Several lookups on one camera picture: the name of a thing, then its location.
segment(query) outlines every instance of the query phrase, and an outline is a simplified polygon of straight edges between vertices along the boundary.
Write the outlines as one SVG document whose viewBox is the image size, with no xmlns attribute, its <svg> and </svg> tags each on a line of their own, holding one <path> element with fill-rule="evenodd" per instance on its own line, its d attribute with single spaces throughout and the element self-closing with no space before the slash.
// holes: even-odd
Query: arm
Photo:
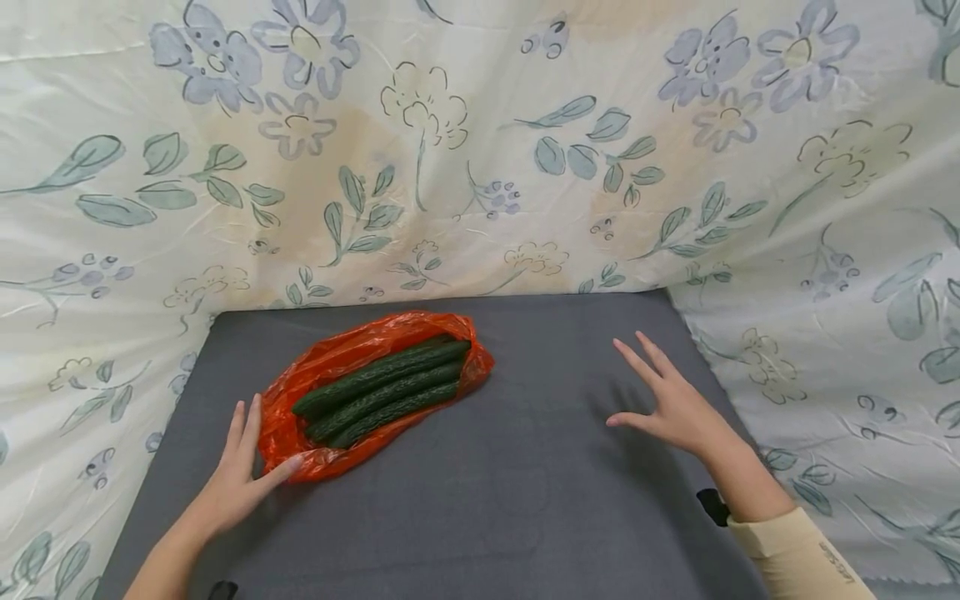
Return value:
<svg viewBox="0 0 960 600">
<path fill-rule="evenodd" d="M 749 444 L 639 331 L 653 367 L 619 340 L 623 354 L 657 397 L 652 415 L 618 413 L 607 425 L 629 425 L 696 456 L 731 511 L 733 536 L 775 600 L 867 600 L 874 595 L 798 508 Z"/>
<path fill-rule="evenodd" d="M 127 590 L 125 600 L 181 600 L 201 550 L 217 534 L 233 527 L 270 491 L 296 472 L 295 456 L 260 479 L 251 477 L 260 435 L 260 394 L 253 397 L 244 425 L 244 402 L 237 402 L 220 464 L 203 490 L 156 543 Z"/>
</svg>

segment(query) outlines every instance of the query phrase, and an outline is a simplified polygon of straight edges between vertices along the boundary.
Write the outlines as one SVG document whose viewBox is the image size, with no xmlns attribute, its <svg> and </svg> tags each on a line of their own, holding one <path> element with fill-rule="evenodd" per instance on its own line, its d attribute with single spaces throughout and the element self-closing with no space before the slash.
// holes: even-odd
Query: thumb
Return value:
<svg viewBox="0 0 960 600">
<path fill-rule="evenodd" d="M 283 461 L 263 477 L 256 480 L 260 497 L 266 496 L 276 486 L 293 476 L 303 465 L 303 455 L 297 454 Z"/>
<path fill-rule="evenodd" d="M 654 417 L 638 415 L 637 413 L 617 413 L 607 419 L 608 427 L 619 427 L 621 425 L 627 425 L 634 429 L 656 435 L 654 432 L 657 429 L 657 424 L 656 418 Z"/>
</svg>

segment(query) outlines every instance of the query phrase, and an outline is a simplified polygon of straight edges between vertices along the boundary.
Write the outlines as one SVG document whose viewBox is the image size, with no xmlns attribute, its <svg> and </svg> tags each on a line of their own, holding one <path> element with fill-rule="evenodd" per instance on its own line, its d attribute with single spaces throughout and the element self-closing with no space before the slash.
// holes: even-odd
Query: black clip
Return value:
<svg viewBox="0 0 960 600">
<path fill-rule="evenodd" d="M 237 594 L 237 590 L 240 589 L 240 586 L 237 586 L 232 581 L 218 581 L 213 584 L 213 588 L 210 590 L 210 595 L 206 597 L 207 600 L 233 600 L 233 596 Z"/>
<path fill-rule="evenodd" d="M 727 518 L 730 517 L 730 509 L 720 499 L 720 492 L 714 488 L 705 488 L 697 492 L 697 499 L 704 511 L 713 520 L 717 527 L 726 527 Z"/>
</svg>

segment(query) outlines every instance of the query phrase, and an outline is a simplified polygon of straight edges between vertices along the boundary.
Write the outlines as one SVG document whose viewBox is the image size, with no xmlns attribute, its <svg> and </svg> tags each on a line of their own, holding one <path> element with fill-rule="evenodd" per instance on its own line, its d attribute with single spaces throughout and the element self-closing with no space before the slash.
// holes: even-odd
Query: hand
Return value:
<svg viewBox="0 0 960 600">
<path fill-rule="evenodd" d="M 220 465 L 200 494 L 187 507 L 182 520 L 188 528 L 213 537 L 230 529 L 247 515 L 276 486 L 290 478 L 302 464 L 293 456 L 259 479 L 253 479 L 253 459 L 260 436 L 260 394 L 253 397 L 244 426 L 244 402 L 237 402 L 227 433 L 227 445 Z"/>
<path fill-rule="evenodd" d="M 743 444 L 720 413 L 684 379 L 662 350 L 639 331 L 636 338 L 656 370 L 620 340 L 614 339 L 613 345 L 653 390 L 657 397 L 657 410 L 649 417 L 636 413 L 617 413 L 607 419 L 608 426 L 630 425 L 682 448 L 701 460 L 706 460 L 718 450 L 731 447 L 731 444 Z"/>
</svg>

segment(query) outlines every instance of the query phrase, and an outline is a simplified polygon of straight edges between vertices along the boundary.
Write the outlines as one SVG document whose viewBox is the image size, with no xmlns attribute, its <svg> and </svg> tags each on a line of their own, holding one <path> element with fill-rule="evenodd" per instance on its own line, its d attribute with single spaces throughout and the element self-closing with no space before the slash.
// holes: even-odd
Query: finger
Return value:
<svg viewBox="0 0 960 600">
<path fill-rule="evenodd" d="M 636 352 L 620 340 L 613 338 L 613 346 L 620 350 L 620 353 L 623 354 L 623 358 L 627 363 L 634 368 L 636 374 L 640 375 L 640 379 L 643 379 L 644 382 L 651 388 L 660 384 L 660 376 L 653 369 L 650 368 L 650 365 L 646 363 L 642 358 L 636 355 Z"/>
<path fill-rule="evenodd" d="M 670 362 L 670 359 L 667 358 L 666 353 L 660 349 L 659 346 L 654 344 L 650 338 L 643 335 L 642 331 L 636 332 L 636 338 L 640 341 L 640 344 L 643 346 L 643 351 L 647 353 L 647 356 L 650 357 L 650 362 L 654 364 L 654 367 L 657 368 L 657 371 L 660 372 L 660 375 L 663 377 L 671 375 L 680 375 L 680 372 L 677 371 L 677 368 L 673 366 L 673 363 Z"/>
<path fill-rule="evenodd" d="M 260 437 L 260 394 L 253 395 L 250 403 L 250 412 L 247 414 L 247 426 L 243 430 L 240 447 L 237 448 L 237 460 L 247 472 L 253 468 L 253 459 L 256 458 L 256 442 Z"/>
<path fill-rule="evenodd" d="M 236 452 L 237 446 L 240 445 L 240 438 L 243 435 L 243 409 L 243 400 L 237 402 L 237 405 L 233 407 L 233 418 L 230 419 L 230 430 L 227 432 L 227 443 L 224 444 L 224 454 L 220 458 L 221 463 L 228 456 L 232 456 Z"/>
<path fill-rule="evenodd" d="M 302 454 L 291 456 L 287 460 L 277 465 L 274 470 L 254 481 L 251 485 L 254 486 L 256 490 L 255 493 L 257 500 L 262 500 L 276 486 L 280 485 L 287 479 L 290 479 L 290 477 L 292 477 L 302 465 Z"/>
<path fill-rule="evenodd" d="M 638 415 L 637 413 L 616 413 L 607 419 L 608 427 L 626 425 L 653 436 L 660 437 L 660 418 L 656 415 Z"/>
</svg>

